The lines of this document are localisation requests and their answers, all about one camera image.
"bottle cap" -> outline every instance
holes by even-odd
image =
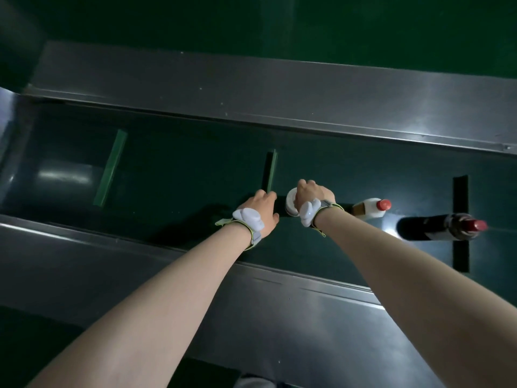
[[[488,225],[484,220],[466,219],[462,220],[460,223],[462,230],[468,231],[470,233],[477,231],[485,231],[486,229],[488,229]]]
[[[387,211],[391,208],[391,202],[387,199],[382,199],[377,202],[377,209],[379,211]]]

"right arm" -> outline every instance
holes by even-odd
[[[314,181],[298,184],[296,205],[335,202]],[[314,225],[353,261],[389,315],[449,387],[513,386],[517,309],[429,254],[343,210],[321,210]]]

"forearm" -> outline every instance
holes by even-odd
[[[250,239],[239,223],[217,231],[110,310],[30,386],[166,386]]]
[[[514,373],[513,306],[338,208],[322,210],[315,224],[352,259],[386,311],[446,384],[503,385]]]

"metal side panel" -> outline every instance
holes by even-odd
[[[517,153],[517,80],[50,41],[26,95]]]
[[[182,252],[0,215],[0,304],[87,327]],[[235,264],[187,354],[304,388],[443,386],[373,293]]]

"wrist strap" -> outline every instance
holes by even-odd
[[[301,218],[301,224],[305,227],[311,227],[314,230],[317,230],[321,235],[326,237],[325,233],[321,231],[319,228],[314,226],[314,219],[316,218],[316,215],[325,208],[329,207],[338,207],[341,208],[343,211],[345,209],[340,206],[337,203],[332,203],[328,200],[322,200],[314,199],[313,201],[306,201],[300,208],[300,218]]]
[[[242,223],[251,232],[251,242],[245,250],[255,247],[255,245],[258,244],[259,241],[262,239],[260,230],[264,228],[264,223],[258,211],[253,208],[236,209],[235,211],[233,211],[232,216],[233,218],[231,219],[221,219],[216,221],[216,225],[224,226],[232,222]]]

